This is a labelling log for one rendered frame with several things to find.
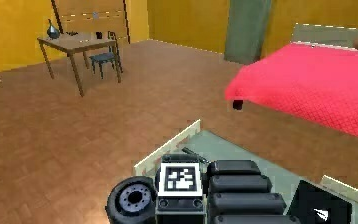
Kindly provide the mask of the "brown wooden table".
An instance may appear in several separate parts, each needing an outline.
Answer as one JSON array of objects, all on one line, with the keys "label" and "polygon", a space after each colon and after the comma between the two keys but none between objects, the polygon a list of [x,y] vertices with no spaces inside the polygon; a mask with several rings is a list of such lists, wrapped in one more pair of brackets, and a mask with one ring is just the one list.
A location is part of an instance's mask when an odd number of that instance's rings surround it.
[{"label": "brown wooden table", "polygon": [[49,37],[38,37],[37,41],[51,78],[54,78],[54,73],[47,52],[45,50],[45,46],[48,46],[52,49],[56,49],[67,55],[70,60],[75,81],[81,97],[83,97],[85,93],[77,69],[75,55],[82,53],[86,66],[89,66],[86,55],[87,51],[101,49],[104,47],[112,47],[114,50],[118,50],[117,39],[96,39],[92,37],[90,33],[79,33],[74,36],[70,36],[68,34],[61,34],[57,39],[51,39]]}]

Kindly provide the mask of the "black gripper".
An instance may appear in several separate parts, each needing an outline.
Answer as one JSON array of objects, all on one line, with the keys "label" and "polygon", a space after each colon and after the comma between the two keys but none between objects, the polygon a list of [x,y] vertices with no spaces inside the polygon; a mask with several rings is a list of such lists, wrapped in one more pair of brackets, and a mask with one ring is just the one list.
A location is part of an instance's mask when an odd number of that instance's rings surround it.
[{"label": "black gripper", "polygon": [[110,192],[105,211],[110,224],[155,224],[156,191],[153,180],[134,176]]}]

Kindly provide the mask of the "wooden shelf unit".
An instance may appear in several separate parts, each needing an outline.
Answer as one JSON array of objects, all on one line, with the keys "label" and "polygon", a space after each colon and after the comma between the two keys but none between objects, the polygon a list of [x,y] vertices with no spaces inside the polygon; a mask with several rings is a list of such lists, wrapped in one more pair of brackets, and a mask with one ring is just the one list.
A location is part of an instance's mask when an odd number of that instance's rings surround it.
[{"label": "wooden shelf unit", "polygon": [[64,32],[114,32],[130,42],[126,0],[50,0],[58,28]]}]

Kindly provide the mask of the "grey green door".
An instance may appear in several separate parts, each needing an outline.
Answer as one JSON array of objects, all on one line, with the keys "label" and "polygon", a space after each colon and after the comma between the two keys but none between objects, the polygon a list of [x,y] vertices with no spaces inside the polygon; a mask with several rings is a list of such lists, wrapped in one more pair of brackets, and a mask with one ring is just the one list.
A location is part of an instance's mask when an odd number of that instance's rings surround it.
[{"label": "grey green door", "polygon": [[261,55],[272,0],[230,0],[224,59],[239,64]]}]

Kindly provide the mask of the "dark blue vase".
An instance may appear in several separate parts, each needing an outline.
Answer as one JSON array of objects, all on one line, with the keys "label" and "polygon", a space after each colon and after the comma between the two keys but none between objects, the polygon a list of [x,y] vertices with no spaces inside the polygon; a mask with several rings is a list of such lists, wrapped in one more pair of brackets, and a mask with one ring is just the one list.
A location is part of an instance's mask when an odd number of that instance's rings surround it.
[{"label": "dark blue vase", "polygon": [[59,30],[52,24],[51,20],[48,20],[49,23],[49,27],[47,29],[47,35],[51,38],[51,39],[57,39],[60,37],[60,32]]}]

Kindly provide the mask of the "red bed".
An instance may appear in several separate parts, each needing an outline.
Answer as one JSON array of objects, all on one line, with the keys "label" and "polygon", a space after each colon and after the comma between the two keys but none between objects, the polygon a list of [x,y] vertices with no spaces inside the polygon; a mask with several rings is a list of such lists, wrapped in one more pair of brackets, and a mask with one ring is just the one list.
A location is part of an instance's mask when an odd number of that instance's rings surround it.
[{"label": "red bed", "polygon": [[288,44],[239,70],[225,98],[358,137],[357,38],[358,28],[297,23]]}]

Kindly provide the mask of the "dark blue chair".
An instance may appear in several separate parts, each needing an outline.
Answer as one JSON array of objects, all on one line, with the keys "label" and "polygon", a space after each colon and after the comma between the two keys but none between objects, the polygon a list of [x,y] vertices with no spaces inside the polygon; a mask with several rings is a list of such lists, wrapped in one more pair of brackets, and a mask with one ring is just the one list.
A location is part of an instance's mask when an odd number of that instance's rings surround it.
[{"label": "dark blue chair", "polygon": [[117,72],[117,75],[120,75],[123,72],[116,33],[108,31],[107,37],[111,40],[114,40],[115,45],[109,46],[109,51],[106,53],[90,56],[92,71],[96,72],[96,67],[99,67],[101,78],[104,78],[103,65],[105,63],[110,63],[112,68]]}]

